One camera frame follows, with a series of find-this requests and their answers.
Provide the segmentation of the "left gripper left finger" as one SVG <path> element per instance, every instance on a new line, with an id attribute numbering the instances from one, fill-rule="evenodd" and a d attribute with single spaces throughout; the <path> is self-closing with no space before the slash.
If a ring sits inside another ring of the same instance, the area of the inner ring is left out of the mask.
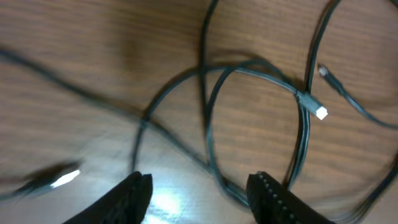
<path id="1" fill-rule="evenodd" d="M 133 172 L 63 224 L 140 224 L 153 193 L 151 174 Z"/>

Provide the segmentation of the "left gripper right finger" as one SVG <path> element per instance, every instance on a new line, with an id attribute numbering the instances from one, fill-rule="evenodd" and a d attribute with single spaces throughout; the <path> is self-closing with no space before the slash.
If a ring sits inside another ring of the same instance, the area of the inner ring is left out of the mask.
<path id="1" fill-rule="evenodd" d="M 249 175 L 246 194 L 258 224 L 335 224 L 266 172 Z"/>

